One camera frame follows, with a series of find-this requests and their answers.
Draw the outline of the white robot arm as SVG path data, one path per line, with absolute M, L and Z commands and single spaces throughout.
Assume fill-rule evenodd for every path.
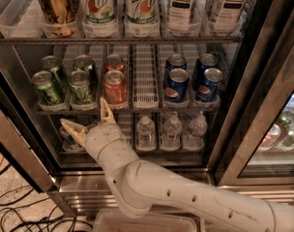
M 101 166 L 119 209 L 130 218 L 141 218 L 152 206 L 163 205 L 229 232 L 294 232 L 294 206 L 202 184 L 140 159 L 105 99 L 97 125 L 86 128 L 67 119 L 61 125 Z

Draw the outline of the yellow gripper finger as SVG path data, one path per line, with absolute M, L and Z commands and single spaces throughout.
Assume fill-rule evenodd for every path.
M 115 124 L 115 118 L 114 115 L 106 101 L 105 98 L 100 98 L 100 104 L 101 104 L 101 121 L 103 123 L 110 123 Z
M 84 147 L 88 129 L 64 118 L 62 118 L 60 122 L 66 132 L 69 133 L 80 146 Z

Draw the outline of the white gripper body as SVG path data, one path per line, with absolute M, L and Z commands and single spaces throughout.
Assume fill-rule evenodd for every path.
M 123 146 L 128 146 L 128 142 L 117 124 L 98 124 L 88 131 L 85 139 L 85 150 L 95 161 L 100 161 L 100 154 L 105 148 L 115 150 Z

